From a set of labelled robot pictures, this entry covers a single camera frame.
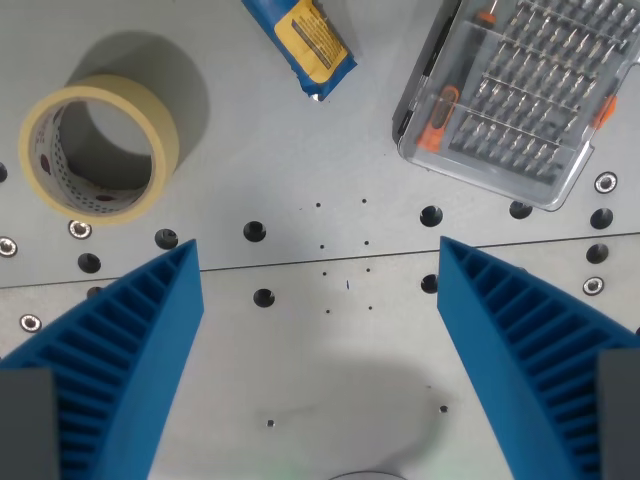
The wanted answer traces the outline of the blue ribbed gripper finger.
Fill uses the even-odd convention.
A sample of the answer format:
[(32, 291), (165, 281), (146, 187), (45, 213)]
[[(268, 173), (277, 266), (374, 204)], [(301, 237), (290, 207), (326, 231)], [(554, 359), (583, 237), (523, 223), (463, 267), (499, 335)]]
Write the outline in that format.
[(516, 479), (603, 478), (596, 365), (637, 335), (474, 247), (440, 240), (437, 308)]
[(204, 313), (190, 240), (102, 288), (1, 361), (52, 373), (64, 479), (145, 479)]

